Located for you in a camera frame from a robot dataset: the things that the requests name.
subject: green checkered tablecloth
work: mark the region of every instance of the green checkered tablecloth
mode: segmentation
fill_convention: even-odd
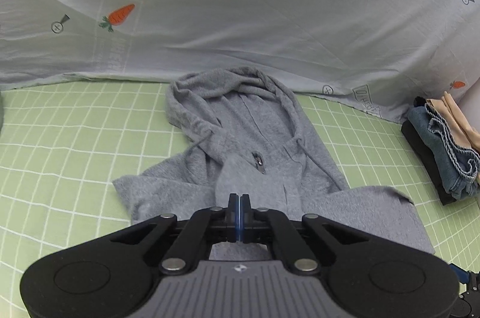
[[[27,317],[19,282],[38,258],[129,225],[110,181],[183,151],[164,112],[166,85],[77,82],[4,92],[0,134],[0,317]],[[443,207],[400,126],[298,97],[352,188],[409,195],[438,256],[480,270],[474,199]]]

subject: blue denim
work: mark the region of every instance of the blue denim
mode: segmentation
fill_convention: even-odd
[[[456,200],[476,195],[478,153],[455,144],[445,119],[428,104],[412,108],[407,117],[433,152],[445,191]]]

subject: metal screw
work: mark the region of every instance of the metal screw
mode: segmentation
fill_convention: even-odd
[[[180,270],[185,268],[185,261],[181,258],[167,258],[166,260],[162,261],[162,267],[166,270]]]
[[[310,258],[301,258],[295,261],[295,268],[301,270],[302,272],[310,272],[311,270],[316,270],[318,264],[315,260]]]

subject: carrot print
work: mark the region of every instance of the carrot print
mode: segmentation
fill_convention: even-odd
[[[454,81],[450,84],[450,90],[452,89],[460,89],[465,86],[465,83],[462,81]]]
[[[123,8],[114,10],[109,14],[109,17],[103,16],[103,22],[99,24],[102,28],[108,28],[109,32],[113,32],[112,25],[120,25],[123,23],[131,11],[135,8],[134,4],[124,6]]]

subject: zipper pull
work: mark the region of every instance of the zipper pull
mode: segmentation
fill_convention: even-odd
[[[257,170],[261,173],[261,174],[265,174],[265,168],[263,167],[263,160],[262,158],[260,157],[260,155],[258,154],[254,154],[253,155],[253,159],[255,160],[255,165],[257,167]]]

